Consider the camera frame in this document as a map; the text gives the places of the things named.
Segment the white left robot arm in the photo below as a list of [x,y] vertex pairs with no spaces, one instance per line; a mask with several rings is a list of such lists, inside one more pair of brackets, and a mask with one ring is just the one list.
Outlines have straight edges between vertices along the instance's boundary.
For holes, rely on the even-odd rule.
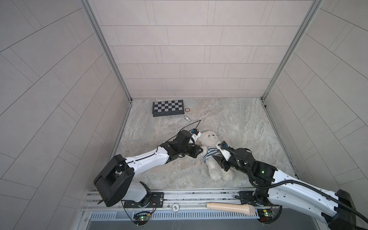
[[173,141],[167,141],[147,153],[124,158],[114,156],[94,179],[94,185],[101,196],[99,203],[107,207],[120,201],[134,201],[144,207],[150,203],[151,190],[144,182],[136,183],[138,175],[179,157],[196,158],[203,152],[196,144],[201,136],[198,129],[180,130]]

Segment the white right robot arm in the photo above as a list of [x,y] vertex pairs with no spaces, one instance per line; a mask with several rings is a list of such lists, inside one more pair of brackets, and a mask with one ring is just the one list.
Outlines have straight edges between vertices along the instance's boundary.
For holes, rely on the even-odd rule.
[[309,215],[331,230],[357,230],[357,217],[351,195],[339,189],[329,191],[298,180],[275,166],[255,160],[249,149],[217,146],[215,160],[228,171],[233,168],[248,176],[256,188],[254,201],[263,206],[282,206]]

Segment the blue white striped shirt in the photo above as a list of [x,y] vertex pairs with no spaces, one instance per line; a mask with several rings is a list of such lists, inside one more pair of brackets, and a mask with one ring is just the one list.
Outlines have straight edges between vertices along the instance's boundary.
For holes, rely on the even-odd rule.
[[221,153],[218,151],[218,149],[216,147],[208,147],[208,146],[203,146],[204,147],[204,162],[206,163],[208,159],[211,159],[212,156],[216,156],[216,155],[221,155]]

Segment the white fluffy teddy bear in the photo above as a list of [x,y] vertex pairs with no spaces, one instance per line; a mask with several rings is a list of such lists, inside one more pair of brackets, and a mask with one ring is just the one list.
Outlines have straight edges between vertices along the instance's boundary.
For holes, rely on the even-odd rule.
[[218,135],[213,131],[206,131],[201,133],[198,138],[203,149],[204,163],[209,170],[209,176],[213,181],[224,180],[231,181],[234,178],[234,173],[229,169],[224,171],[213,156],[222,156],[217,149],[217,145],[220,143]]

